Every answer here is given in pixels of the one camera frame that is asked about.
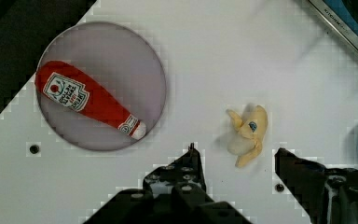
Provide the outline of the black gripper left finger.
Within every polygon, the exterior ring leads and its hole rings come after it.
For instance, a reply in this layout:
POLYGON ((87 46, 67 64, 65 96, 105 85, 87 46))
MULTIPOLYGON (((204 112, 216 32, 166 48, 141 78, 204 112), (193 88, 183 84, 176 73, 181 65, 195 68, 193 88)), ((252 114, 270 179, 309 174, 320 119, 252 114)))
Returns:
POLYGON ((200 153, 191 145, 172 163, 148 174, 140 189, 117 193, 84 224, 252 224, 206 192, 200 153))

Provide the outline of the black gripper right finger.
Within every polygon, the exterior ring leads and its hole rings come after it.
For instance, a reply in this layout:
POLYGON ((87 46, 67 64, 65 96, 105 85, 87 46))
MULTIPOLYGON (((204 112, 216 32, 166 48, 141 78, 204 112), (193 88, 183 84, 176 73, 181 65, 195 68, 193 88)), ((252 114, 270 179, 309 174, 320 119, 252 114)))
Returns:
POLYGON ((274 155, 275 173, 310 216, 311 224, 358 224, 358 170, 327 168, 285 148, 274 155))

